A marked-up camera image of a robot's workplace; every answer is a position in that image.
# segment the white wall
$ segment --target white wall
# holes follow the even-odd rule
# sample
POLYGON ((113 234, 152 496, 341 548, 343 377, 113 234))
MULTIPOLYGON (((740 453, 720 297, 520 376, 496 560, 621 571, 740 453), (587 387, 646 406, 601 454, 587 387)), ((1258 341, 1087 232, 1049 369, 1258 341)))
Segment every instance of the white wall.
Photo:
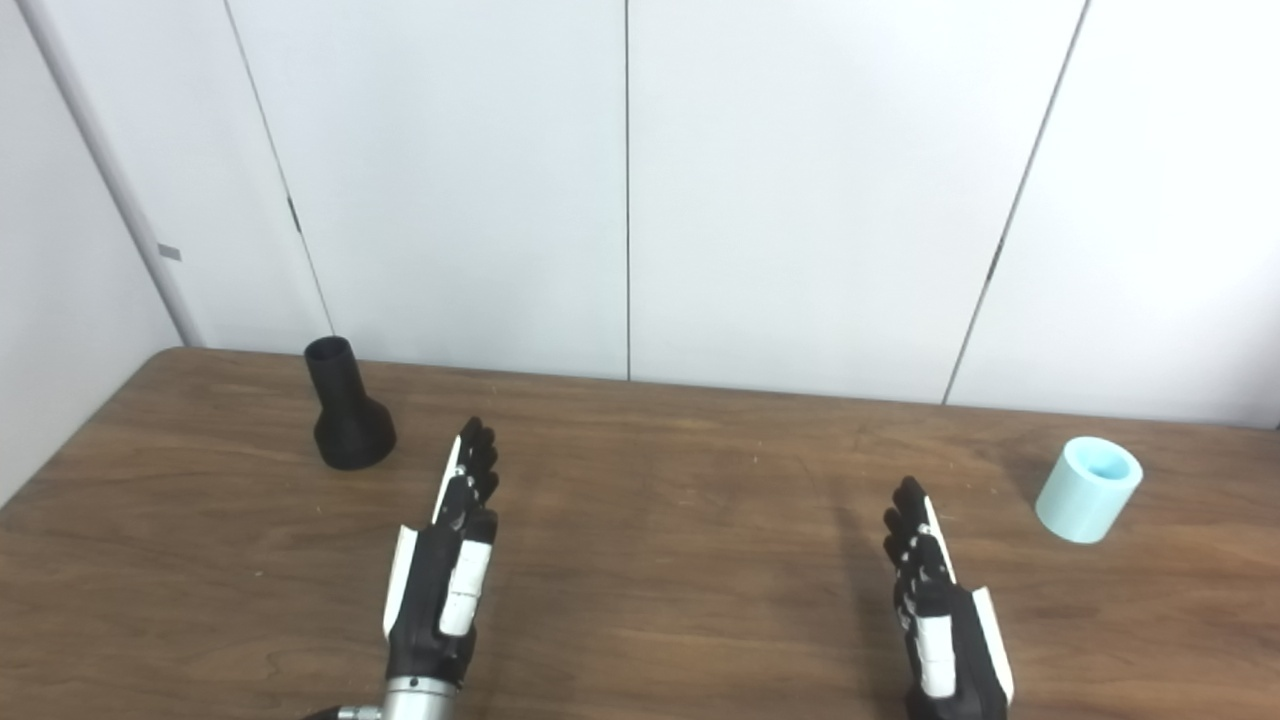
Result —
POLYGON ((23 1, 188 340, 301 352, 329 334, 221 0, 23 1))
POLYGON ((1280 423, 1276 37, 1092 3, 950 402, 1280 423))
POLYGON ((0 502, 178 342, 13 0, 0 0, 0 502))
POLYGON ((358 356, 625 377, 622 0, 230 6, 358 356))
POLYGON ((938 402, 1079 0, 632 0, 637 379, 938 402))

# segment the black cylinder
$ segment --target black cylinder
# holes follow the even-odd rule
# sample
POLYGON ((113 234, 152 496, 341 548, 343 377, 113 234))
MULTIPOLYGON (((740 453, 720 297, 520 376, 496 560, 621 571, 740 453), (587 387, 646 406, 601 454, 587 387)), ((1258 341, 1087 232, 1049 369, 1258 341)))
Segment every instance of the black cylinder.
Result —
POLYGON ((365 393, 347 338, 323 337, 308 345, 303 356, 320 398, 315 437, 325 464, 360 470, 387 457, 396 447, 392 414, 365 393))

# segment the black funnel-shaped object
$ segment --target black funnel-shaped object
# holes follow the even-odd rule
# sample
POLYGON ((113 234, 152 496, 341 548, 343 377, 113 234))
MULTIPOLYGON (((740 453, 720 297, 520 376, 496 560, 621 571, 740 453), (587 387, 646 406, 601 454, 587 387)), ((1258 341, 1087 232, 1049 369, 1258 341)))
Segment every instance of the black funnel-shaped object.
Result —
POLYGON ((303 355, 320 397, 316 446, 325 464, 338 470, 360 470, 387 457, 396 447, 392 414, 365 395, 347 338, 323 337, 308 345, 303 355))

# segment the white finger segment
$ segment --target white finger segment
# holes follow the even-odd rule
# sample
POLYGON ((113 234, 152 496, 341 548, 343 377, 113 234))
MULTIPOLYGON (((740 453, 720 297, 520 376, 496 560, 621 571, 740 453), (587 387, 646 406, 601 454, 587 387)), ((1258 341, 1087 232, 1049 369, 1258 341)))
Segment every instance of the white finger segment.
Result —
POLYGON ((916 620, 915 651, 920 656, 920 689, 929 697, 956 694, 956 653, 951 616, 916 620))
POLYGON ((458 564, 449 577, 449 594, 440 611, 440 632, 461 638, 471 632, 471 621, 480 605, 484 577, 489 570, 493 546, 475 541, 462 541, 458 564))

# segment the panel seam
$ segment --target panel seam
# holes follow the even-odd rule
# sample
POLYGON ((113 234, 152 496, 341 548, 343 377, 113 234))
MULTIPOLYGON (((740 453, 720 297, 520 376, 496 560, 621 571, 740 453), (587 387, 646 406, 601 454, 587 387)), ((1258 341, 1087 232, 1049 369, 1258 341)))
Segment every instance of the panel seam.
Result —
POLYGON ((631 0, 622 1, 622 145, 627 270, 627 380, 631 379, 631 0))
POLYGON ((1080 6, 1080 17, 1075 20, 1075 29, 1071 32, 1071 40, 1066 45, 1066 53, 1062 55, 1062 65, 1057 70, 1057 79, 1053 82, 1053 91, 1050 92, 1048 104, 1044 106, 1044 115, 1041 118, 1039 129, 1036 131, 1036 141, 1032 142, 1030 154, 1027 156, 1027 165, 1023 168, 1023 177, 1018 181, 1018 190, 1014 192, 1014 201, 1009 208, 1009 215, 1005 217, 1005 227, 1000 231, 1000 242, 996 243, 996 251, 991 256, 991 264, 987 266, 987 277, 983 279, 982 291, 978 293, 978 302, 974 304, 973 315, 969 316, 969 327, 965 328, 964 341, 960 343, 960 351, 956 354, 955 365, 951 368, 951 377, 947 379, 947 388, 942 393, 942 405, 948 405, 951 401, 951 391, 955 388, 956 377, 960 374, 960 365, 964 363, 965 354, 969 351, 969 341, 973 340, 973 331, 978 325, 978 315, 982 314, 982 306, 987 300, 987 291, 991 290, 991 279, 996 275, 996 266, 1000 264, 1000 258, 1005 251, 1005 241, 1009 238, 1009 228, 1014 224, 1014 217, 1018 214, 1018 206, 1023 200, 1023 191, 1027 190, 1027 178, 1032 174, 1032 167, 1036 164, 1036 155, 1039 152, 1041 141, 1044 138, 1044 128, 1048 127, 1050 117, 1053 114, 1053 105, 1057 102, 1057 94, 1062 88, 1062 78, 1066 77, 1066 69, 1071 64, 1071 55, 1075 53, 1075 42, 1080 38, 1080 29, 1084 27, 1084 18, 1089 13, 1089 5, 1093 0, 1084 0, 1080 6))
POLYGON ((257 92, 257 81, 253 79, 253 70, 248 67, 248 54, 244 51, 244 41, 241 38, 239 26, 236 24, 236 15, 232 13, 230 0, 223 0, 223 10, 227 12, 227 22, 232 26, 232 35, 236 37, 236 49, 239 51, 241 64, 244 67, 244 77, 248 78, 248 87, 253 91, 253 104, 257 106, 257 117, 262 120, 262 132, 266 133, 266 143, 271 149, 271 160, 275 163, 275 172, 280 178, 280 187, 284 190, 284 200, 297 229, 298 241, 302 243, 302 254, 307 259, 307 268, 311 270, 311 282, 315 283, 316 296, 320 299, 320 309, 324 311, 325 324, 329 325, 330 334, 338 334, 333 328, 333 316, 329 314, 329 304, 324 299, 324 288, 320 286, 320 275, 316 273, 315 260, 311 258, 311 246, 307 245, 307 234, 302 232, 302 223, 298 219, 297 205, 293 202, 293 192, 289 190, 289 179, 284 174, 284 165, 280 164, 280 152, 275 147, 275 136, 271 135, 271 124, 266 122, 266 109, 262 108, 262 96, 257 92))

